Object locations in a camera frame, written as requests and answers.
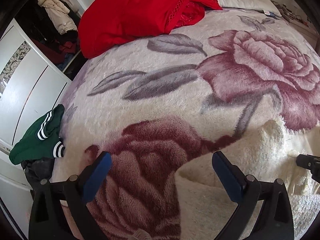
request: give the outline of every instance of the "red blanket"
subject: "red blanket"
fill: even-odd
[[[217,0],[95,0],[79,24],[81,51],[93,58],[115,44],[194,25],[204,6],[221,10]]]

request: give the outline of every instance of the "beige jacket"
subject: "beige jacket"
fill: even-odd
[[[68,16],[70,10],[59,0],[38,0],[38,5],[45,8],[54,27],[60,34],[75,30],[77,27],[73,20]]]

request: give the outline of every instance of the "blue gripper pad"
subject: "blue gripper pad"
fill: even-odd
[[[106,152],[104,157],[97,164],[95,170],[91,173],[90,177],[87,179],[83,186],[83,196],[82,201],[84,203],[91,202],[103,180],[106,178],[112,165],[111,156]]]
[[[219,177],[232,202],[240,203],[243,198],[243,187],[232,172],[232,164],[220,151],[212,155],[212,167]]]

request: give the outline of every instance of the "pink rose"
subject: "pink rose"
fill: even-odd
[[[316,125],[320,117],[320,71],[296,46],[265,32],[236,30],[211,37],[209,43],[225,52],[204,60],[198,71],[217,100],[248,104],[273,94],[280,100],[278,107],[287,128]]]
[[[83,167],[104,150],[112,168],[88,208],[109,239],[127,239],[141,228],[156,239],[180,237],[180,211],[174,173],[184,163],[214,151],[179,117],[129,125],[100,149],[90,146]]]

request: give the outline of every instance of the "floral blanket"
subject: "floral blanket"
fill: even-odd
[[[176,170],[279,114],[291,130],[316,126],[319,66],[284,20],[251,10],[208,11],[194,26],[115,46],[64,95],[66,151],[53,180],[108,151],[113,166],[88,204],[108,238],[142,229],[180,239]]]

